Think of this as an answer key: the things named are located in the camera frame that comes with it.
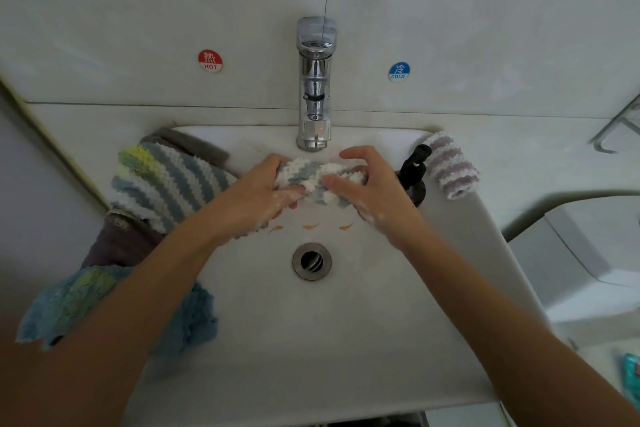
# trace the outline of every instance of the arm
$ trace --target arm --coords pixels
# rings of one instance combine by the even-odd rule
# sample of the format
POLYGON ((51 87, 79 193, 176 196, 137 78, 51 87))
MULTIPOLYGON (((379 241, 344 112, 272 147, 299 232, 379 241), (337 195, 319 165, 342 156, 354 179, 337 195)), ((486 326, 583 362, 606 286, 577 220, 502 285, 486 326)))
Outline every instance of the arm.
POLYGON ((640 426, 640 415, 573 351, 490 286, 424 222, 372 147, 340 154, 369 165, 366 186, 326 176, 412 264, 464 336, 518 427, 640 426))
POLYGON ((271 155, 180 223, 39 363, 21 384, 3 425, 115 426, 157 338, 211 253, 256 230, 304 188, 273 190, 271 155))

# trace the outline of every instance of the metal towel rack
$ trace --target metal towel rack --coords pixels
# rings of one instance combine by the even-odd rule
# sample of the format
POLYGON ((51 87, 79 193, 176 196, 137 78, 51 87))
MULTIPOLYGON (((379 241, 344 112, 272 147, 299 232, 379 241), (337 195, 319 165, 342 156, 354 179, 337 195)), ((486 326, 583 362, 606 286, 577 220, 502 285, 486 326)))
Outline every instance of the metal towel rack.
POLYGON ((625 125, 627 128, 630 128, 631 130, 636 132, 636 134, 640 135, 640 126, 637 126, 627 118, 627 116, 631 112, 638 109, 640 109, 640 95, 636 96, 636 98, 634 98, 631 103, 629 103, 618 115, 613 117, 613 119, 608 124, 606 124, 605 127, 601 131, 599 131, 593 139, 591 139, 593 148, 598 152, 604 152, 605 154, 617 154, 617 150, 605 149, 602 146, 602 143, 604 142, 604 139, 606 139, 607 136, 620 124, 625 125))

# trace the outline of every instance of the sticker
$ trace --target sticker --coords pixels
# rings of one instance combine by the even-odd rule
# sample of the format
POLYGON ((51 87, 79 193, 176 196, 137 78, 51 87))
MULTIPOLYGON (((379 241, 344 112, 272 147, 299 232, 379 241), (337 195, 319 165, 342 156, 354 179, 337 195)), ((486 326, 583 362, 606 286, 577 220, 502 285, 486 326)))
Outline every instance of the sticker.
POLYGON ((393 82, 406 80, 409 77, 409 73, 411 73, 411 67, 409 66, 409 63, 395 63, 395 65, 393 65, 391 69, 389 69, 389 79, 393 82))
POLYGON ((218 73, 222 69, 222 58, 217 52, 210 49, 200 51, 198 62, 209 73, 218 73))

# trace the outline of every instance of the white toilet tank lid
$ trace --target white toilet tank lid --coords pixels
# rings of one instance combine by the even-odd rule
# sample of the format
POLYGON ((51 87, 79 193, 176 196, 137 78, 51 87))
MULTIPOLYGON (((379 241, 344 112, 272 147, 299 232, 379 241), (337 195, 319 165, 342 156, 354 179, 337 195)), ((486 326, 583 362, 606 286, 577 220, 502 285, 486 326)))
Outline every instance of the white toilet tank lid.
POLYGON ((545 217, 596 279, 640 289, 640 196, 574 201, 545 217))

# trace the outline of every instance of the left hand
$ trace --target left hand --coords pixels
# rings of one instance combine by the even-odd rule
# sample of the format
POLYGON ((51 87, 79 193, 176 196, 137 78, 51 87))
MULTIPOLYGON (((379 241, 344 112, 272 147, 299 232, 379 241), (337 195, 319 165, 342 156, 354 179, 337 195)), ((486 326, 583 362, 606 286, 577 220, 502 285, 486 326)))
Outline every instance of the left hand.
POLYGON ((278 167, 287 160, 280 155, 268 155, 206 206, 216 219, 216 237, 222 243, 254 232, 286 206, 293 209, 298 205, 297 201, 306 193, 304 186, 273 189, 278 167))

